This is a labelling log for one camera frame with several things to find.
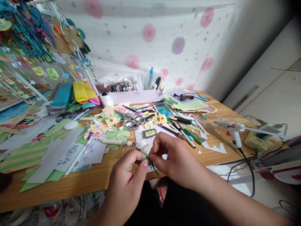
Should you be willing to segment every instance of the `right hand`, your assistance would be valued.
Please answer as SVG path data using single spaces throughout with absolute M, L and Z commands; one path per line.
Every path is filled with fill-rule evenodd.
M 162 158 L 163 154 L 168 154 L 167 160 Z M 150 150 L 150 160 L 177 184 L 194 191 L 197 189 L 195 179 L 199 177 L 202 165 L 181 139 L 158 133 Z

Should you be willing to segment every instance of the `blue marker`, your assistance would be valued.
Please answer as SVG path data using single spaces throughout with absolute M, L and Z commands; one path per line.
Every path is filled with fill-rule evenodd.
M 154 67 L 151 67 L 151 70 L 150 70 L 150 79 L 148 81 L 148 86 L 151 85 L 150 83 L 153 80 L 153 73 L 154 73 Z

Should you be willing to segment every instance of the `paper tag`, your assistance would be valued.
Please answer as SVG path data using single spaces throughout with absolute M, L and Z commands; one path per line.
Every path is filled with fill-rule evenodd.
M 12 85 L 14 84 L 15 82 L 11 79 L 6 79 L 5 82 L 7 82 L 8 84 Z
M 65 64 L 66 61 L 64 60 L 64 58 L 62 58 L 58 53 L 53 54 L 54 59 L 61 63 L 61 64 Z
M 59 80 L 59 75 L 57 74 L 54 68 L 46 68 L 46 72 L 51 78 L 51 80 Z
M 69 78 L 69 74 L 63 73 L 63 78 Z
M 38 76 L 44 75 L 44 72 L 41 71 L 38 67 L 33 67 L 32 69 L 35 71 L 35 73 L 36 73 Z

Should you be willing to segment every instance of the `dark clothing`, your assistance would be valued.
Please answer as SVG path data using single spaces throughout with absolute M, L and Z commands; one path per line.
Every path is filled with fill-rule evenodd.
M 198 193 L 168 179 L 163 207 L 157 189 L 148 181 L 143 184 L 141 197 L 128 225 L 228 225 L 227 221 Z

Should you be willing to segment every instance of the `white curtain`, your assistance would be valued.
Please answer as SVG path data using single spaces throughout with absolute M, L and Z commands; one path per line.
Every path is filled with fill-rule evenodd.
M 57 1 L 62 13 L 85 33 L 97 79 L 125 77 L 154 67 L 163 84 L 206 90 L 238 4 L 219 1 Z

